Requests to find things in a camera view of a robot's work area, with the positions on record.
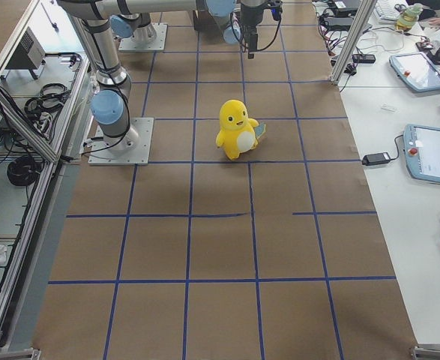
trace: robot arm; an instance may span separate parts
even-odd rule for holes
[[[208,11],[227,42],[239,42],[254,57],[258,34],[256,27],[263,12],[271,10],[281,19],[281,0],[241,0],[240,25],[234,23],[236,0],[57,0],[69,14],[73,27],[96,70],[100,91],[91,101],[91,112],[103,131],[103,141],[112,152],[133,148],[138,134],[130,123],[127,99],[131,80],[121,66],[112,33],[130,37],[137,28],[150,25],[152,12]]]

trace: white keyboard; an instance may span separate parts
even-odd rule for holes
[[[394,8],[395,0],[377,0],[373,13],[380,24],[395,23],[400,13]]]

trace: plush toy white belly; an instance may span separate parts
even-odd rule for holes
[[[249,131],[244,131],[238,135],[236,145],[240,152],[247,152],[251,150],[255,144],[255,135]]]

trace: yellow plush toy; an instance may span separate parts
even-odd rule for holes
[[[217,146],[223,147],[230,160],[238,159],[240,153],[254,149],[258,145],[255,129],[259,123],[248,118],[247,108],[239,100],[228,100],[220,109],[220,132]]]

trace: blue joint cap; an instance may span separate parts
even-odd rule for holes
[[[230,44],[230,45],[237,44],[240,36],[241,36],[241,30],[235,24],[233,24],[233,27],[228,26],[223,31],[223,39],[227,44]]]
[[[128,39],[133,36],[133,29],[131,28],[130,24],[128,24],[128,22],[126,22],[118,15],[111,16],[110,21],[111,21],[112,30],[120,38]]]
[[[206,0],[208,12],[214,17],[227,17],[235,9],[236,0]]]
[[[112,90],[102,90],[91,99],[90,109],[100,124],[115,124],[123,114],[123,99]]]

